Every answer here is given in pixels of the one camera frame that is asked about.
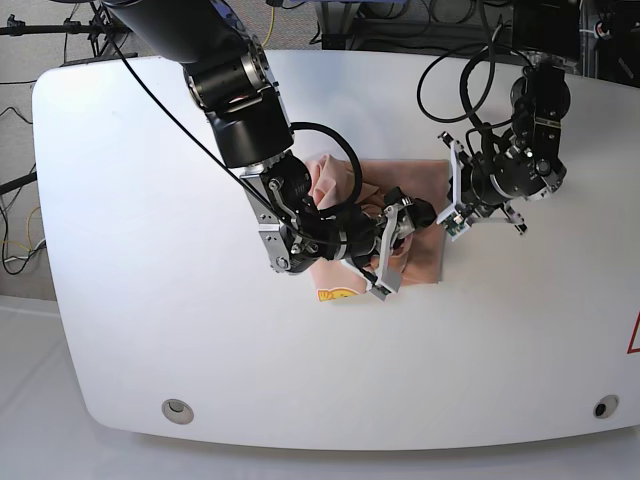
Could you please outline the grey robot base frame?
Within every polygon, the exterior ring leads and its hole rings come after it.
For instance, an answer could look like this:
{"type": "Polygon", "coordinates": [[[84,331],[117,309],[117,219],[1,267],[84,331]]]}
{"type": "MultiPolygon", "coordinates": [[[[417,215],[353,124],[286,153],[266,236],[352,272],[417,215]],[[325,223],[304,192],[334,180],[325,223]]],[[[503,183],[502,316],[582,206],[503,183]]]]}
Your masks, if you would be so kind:
{"type": "Polygon", "coordinates": [[[347,50],[367,42],[408,40],[419,36],[402,22],[409,1],[313,1],[317,29],[309,41],[323,50],[347,50]]]}

